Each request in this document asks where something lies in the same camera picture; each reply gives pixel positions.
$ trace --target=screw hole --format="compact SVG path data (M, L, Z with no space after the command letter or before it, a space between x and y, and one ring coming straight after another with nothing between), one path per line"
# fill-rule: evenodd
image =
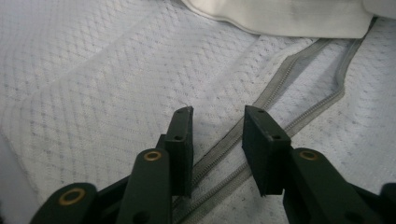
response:
M85 196L85 190L81 188L73 188L64 193L59 198L59 204L63 206L78 203Z
M318 154L312 151L302 151L300 152L300 157L308 161L315 161L318 159Z
M363 217L354 212L346 212L346 219L353 223L362 224L364 222Z
M149 222L149 212L143 211L134 215L134 223L144 224Z
M182 136L178 136L178 135L175 136L174 138L175 138L175 140L177 140L177 141L183 140L183 137L182 137Z
M145 154L144 158L146 161L156 161L159 160L161 156L162 154L159 151L150 151Z

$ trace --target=white fabric surface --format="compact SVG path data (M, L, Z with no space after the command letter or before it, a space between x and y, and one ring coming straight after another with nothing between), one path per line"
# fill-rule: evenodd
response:
M312 43L250 35L174 1L3 5L2 132L40 202L72 182L101 189L128 175L185 105L200 159L267 73Z
M7 223L28 223L39 207L14 153L0 134L0 216Z
M373 14L362 0L182 0L205 17L253 34L361 38Z
M363 0L364 8L381 17L396 19L396 0Z
M309 107L335 91L336 67L346 53L348 43L350 40L334 40L320 53L296 63L285 82L286 88L282 88L275 103L268 110L281 127L286 127ZM205 195L208 190L214 188L225 176L230 175L246 161L241 146L239 143L203 180L200 187L192 194L192 199L183 204L186 209L189 203ZM282 197L261 198L256 183L251 177L200 223L287 223L286 220Z
M392 20L375 24L349 66L346 95L292 138L294 147L322 152L348 182L373 193L396 182L395 28ZM225 167L241 163L233 157ZM259 195L251 177L199 223L288 223L280 196Z
M257 99L283 60L314 41L251 35L171 0L0 4L0 132L41 203L73 182L101 189L128 175L137 153L155 146L173 111L185 105L195 108L194 160L199 160L242 117L244 105ZM395 179L390 164L395 158L394 31L394 21L378 22L369 35L373 40L364 42L349 69L350 96L294 141L322 149L351 182L371 190ZM343 116L335 122L339 111ZM346 131L354 141L337 135ZM366 137L372 132L383 141ZM383 153L377 157L371 147ZM348 156L354 150L360 153ZM372 163L364 166L370 164L364 153L383 162L374 169ZM203 222L257 223L258 210L241 209L265 202L256 192L249 196L256 191L249 183ZM0 201L6 203L1 194ZM278 205L263 216L282 222L282 211Z

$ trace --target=white mesh fabric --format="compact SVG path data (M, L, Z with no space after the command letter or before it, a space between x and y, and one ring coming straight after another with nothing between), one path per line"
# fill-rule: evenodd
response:
M336 91L335 74L344 58L350 40L332 40L318 54L302 58L291 69L279 96L268 109L268 113L285 128L294 119ZM199 188L187 200L180 211L203 197L225 177L246 162L241 142L200 183ZM251 177L233 195L225 199L200 223L287 223L281 196L260 197Z
M376 22L348 68L345 96L292 138L294 147L322 152L346 181L376 194L396 182L395 28L393 20ZM259 195L251 177L199 223L288 223L281 196Z
M174 110L195 107L195 159L310 39L250 35L178 1L2 5L2 132L40 200L128 175Z

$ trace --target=white cloth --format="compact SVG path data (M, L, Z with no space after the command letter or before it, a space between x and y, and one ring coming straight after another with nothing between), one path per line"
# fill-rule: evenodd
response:
M199 160L243 116L244 105L257 99L284 59L315 41L251 35L197 16L176 0L3 0L0 5L0 132L41 203L73 182L102 189L128 175L137 153L154 147L173 111L185 105L195 108L194 160ZM348 97L295 141L326 151L332 161L346 161L343 174L373 190L395 179L389 163L394 150L383 149L394 149L394 31L394 21L380 20L350 68ZM317 71L315 66L306 69ZM330 83L321 81L312 79L306 86L320 89L316 84ZM283 104L296 105L295 100L286 97ZM357 113L360 108L365 108L363 114ZM338 111L346 115L327 126L324 121L336 118ZM318 131L323 129L358 134L352 134L354 141L342 134L327 139L328 132ZM380 133L382 141L354 145L371 132ZM373 148L387 157L372 153ZM372 163L360 163L367 162L366 155ZM228 165L218 169L231 170L235 163ZM373 174L353 178L354 172ZM238 212L219 206L222 212L205 220L224 215L236 223L232 217L238 214L238 223L256 223L262 216L273 223L284 220L281 206L259 214L241 209L266 202L258 194L253 203L240 200L251 190L230 197ZM21 200L18 194L8 198ZM0 201L9 206L1 192ZM18 222L9 218L7 223Z
M182 0L192 11L253 34L361 38L373 14L362 0Z
M363 0L364 8L377 16L396 19L396 0Z

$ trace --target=black plastic part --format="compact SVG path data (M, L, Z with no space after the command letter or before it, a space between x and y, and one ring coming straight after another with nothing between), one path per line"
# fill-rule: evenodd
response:
M282 194L290 138L265 111L245 107L242 148L260 194Z
M321 153L298 148L290 152L290 176L295 185L287 185L285 209L290 223L302 223L287 204L305 206L307 223L382 223L354 188L347 183Z
M58 189L47 199L33 217L31 224L97 223L96 200L97 192L94 185L68 185Z
M116 223L171 223L170 186L168 152L154 148L139 153Z
M352 185L352 188L359 194L361 199L373 210L379 217L382 218L382 221L386 223L385 219L383 218L383 210L384 207L383 203L381 202L381 198L379 195L376 195L366 189L362 189L358 186Z
M192 106L180 108L174 113L168 131L160 137L157 146L164 146L171 158L172 195L191 196L192 178Z
M381 214L386 223L396 223L396 183L384 185L379 194Z
M160 135L160 138L158 139L158 142L157 142L157 146L155 146L155 148L165 149L165 136L166 136L166 134Z
M103 224L114 223L120 210L120 202L128 185L129 176L98 192L100 207L100 222Z

